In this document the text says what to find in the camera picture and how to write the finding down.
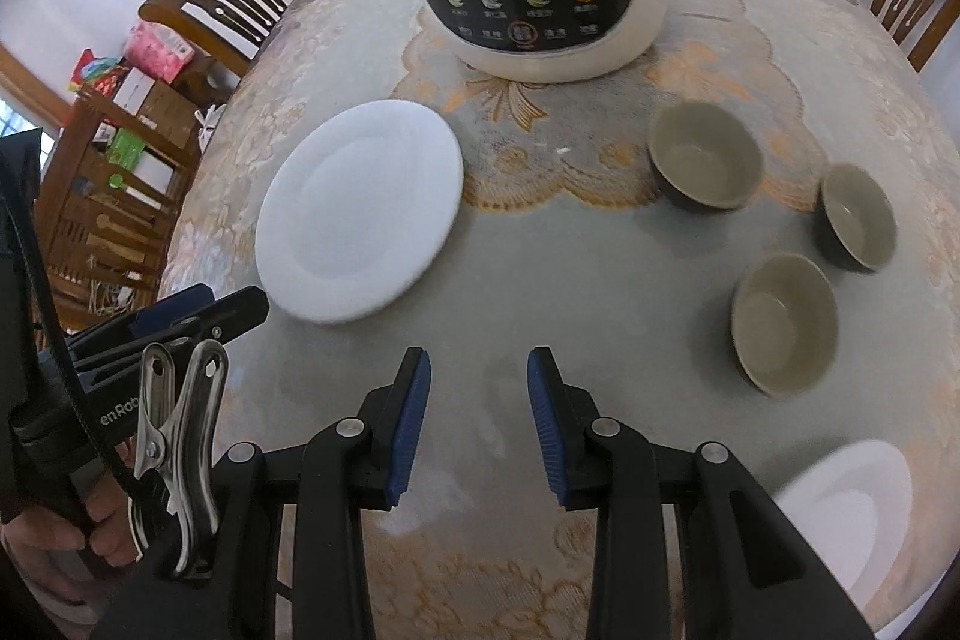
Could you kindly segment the person hand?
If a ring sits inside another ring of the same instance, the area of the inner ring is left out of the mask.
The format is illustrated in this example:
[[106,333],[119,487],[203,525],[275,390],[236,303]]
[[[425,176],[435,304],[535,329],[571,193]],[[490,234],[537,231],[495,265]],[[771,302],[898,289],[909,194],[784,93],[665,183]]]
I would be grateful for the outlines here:
[[[114,477],[103,474],[89,487],[86,513],[89,534],[46,507],[26,507],[2,526],[3,548],[21,578],[65,638],[88,638],[98,622],[96,603],[104,603],[128,569],[139,559],[127,521],[127,495]],[[80,580],[57,554],[89,549],[107,565],[107,578]]]

